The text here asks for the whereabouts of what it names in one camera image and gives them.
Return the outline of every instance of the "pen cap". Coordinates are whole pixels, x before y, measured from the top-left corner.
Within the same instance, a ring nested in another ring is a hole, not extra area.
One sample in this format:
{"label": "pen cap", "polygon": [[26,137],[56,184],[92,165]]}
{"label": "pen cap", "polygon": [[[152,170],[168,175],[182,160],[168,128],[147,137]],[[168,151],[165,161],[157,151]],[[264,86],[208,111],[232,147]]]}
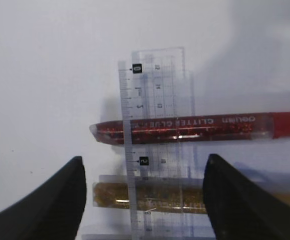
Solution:
{"label": "pen cap", "polygon": [[274,112],[274,138],[290,137],[290,112]]}

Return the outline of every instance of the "black curved object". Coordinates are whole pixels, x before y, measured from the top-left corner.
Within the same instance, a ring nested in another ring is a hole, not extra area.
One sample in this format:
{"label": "black curved object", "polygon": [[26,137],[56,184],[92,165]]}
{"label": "black curved object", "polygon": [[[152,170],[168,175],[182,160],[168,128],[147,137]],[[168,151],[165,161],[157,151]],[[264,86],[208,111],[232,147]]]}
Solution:
{"label": "black curved object", "polygon": [[203,195],[218,240],[290,240],[290,206],[216,154],[207,162]]}
{"label": "black curved object", "polygon": [[82,157],[0,212],[0,240],[74,240],[86,204]]}

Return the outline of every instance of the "white backdrop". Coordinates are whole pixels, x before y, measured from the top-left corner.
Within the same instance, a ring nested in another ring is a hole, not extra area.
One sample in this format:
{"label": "white backdrop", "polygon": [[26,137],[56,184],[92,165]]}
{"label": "white backdrop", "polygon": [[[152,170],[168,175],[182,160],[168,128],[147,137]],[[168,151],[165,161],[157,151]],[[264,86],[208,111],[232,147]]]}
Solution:
{"label": "white backdrop", "polygon": [[[124,174],[123,150],[89,125],[119,120],[117,61],[185,47],[197,112],[290,111],[290,0],[0,0],[0,210],[70,158],[84,157],[80,233],[119,232],[128,211],[92,206],[99,175]],[[238,167],[290,173],[290,139],[204,143]]]}

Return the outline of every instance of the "transparent ruler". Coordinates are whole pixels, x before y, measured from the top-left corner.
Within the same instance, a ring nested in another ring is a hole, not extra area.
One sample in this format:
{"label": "transparent ruler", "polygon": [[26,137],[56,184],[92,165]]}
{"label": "transparent ruler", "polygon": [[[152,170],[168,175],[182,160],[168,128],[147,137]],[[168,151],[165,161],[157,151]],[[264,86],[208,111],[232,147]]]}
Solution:
{"label": "transparent ruler", "polygon": [[[184,49],[134,52],[132,61],[119,62],[119,82],[132,239],[212,237],[207,215],[183,213],[181,207],[183,179],[202,177],[196,167],[196,144],[133,144],[132,129],[137,120],[151,119],[148,124],[154,127],[168,124],[157,119],[195,115],[192,78],[185,71]],[[155,211],[157,206],[150,202],[146,203],[146,211],[137,210],[137,186],[153,183],[179,189],[179,194],[164,196],[169,202],[161,203],[180,203],[174,205],[173,213]]]}

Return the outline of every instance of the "red glitter glue pen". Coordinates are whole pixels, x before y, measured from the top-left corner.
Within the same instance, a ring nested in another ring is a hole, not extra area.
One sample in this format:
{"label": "red glitter glue pen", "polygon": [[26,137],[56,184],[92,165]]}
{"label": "red glitter glue pen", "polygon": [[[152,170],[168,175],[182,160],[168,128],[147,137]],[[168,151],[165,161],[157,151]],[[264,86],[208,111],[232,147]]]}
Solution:
{"label": "red glitter glue pen", "polygon": [[[131,120],[133,144],[278,139],[290,137],[290,112],[185,116]],[[90,126],[101,143],[124,144],[122,121]]]}

